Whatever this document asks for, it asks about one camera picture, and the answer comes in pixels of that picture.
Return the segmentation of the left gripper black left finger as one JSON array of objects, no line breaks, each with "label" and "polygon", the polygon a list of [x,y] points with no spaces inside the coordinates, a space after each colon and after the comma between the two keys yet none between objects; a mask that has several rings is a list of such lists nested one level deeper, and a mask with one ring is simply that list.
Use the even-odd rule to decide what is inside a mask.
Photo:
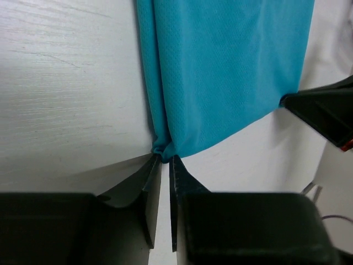
[{"label": "left gripper black left finger", "polygon": [[161,157],[100,195],[2,193],[2,264],[147,264],[154,248]]}]

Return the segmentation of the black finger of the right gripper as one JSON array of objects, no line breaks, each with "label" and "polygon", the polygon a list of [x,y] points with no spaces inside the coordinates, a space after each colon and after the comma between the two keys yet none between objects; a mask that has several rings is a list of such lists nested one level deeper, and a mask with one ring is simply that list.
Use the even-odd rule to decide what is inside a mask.
[{"label": "black finger of the right gripper", "polygon": [[342,151],[352,149],[352,76],[327,86],[286,94],[280,106]]}]

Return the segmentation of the teal t shirt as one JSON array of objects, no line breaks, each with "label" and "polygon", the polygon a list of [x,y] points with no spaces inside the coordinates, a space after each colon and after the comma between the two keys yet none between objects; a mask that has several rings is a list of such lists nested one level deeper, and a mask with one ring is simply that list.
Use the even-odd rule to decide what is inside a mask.
[{"label": "teal t shirt", "polygon": [[201,152],[298,91],[313,1],[137,1],[163,162]]}]

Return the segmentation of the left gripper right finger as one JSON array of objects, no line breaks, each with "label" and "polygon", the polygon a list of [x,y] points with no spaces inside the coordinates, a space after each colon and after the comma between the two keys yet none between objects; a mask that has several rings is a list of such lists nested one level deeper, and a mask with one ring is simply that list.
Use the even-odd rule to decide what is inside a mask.
[{"label": "left gripper right finger", "polygon": [[212,192],[169,163],[179,264],[340,264],[314,203],[298,193]]}]

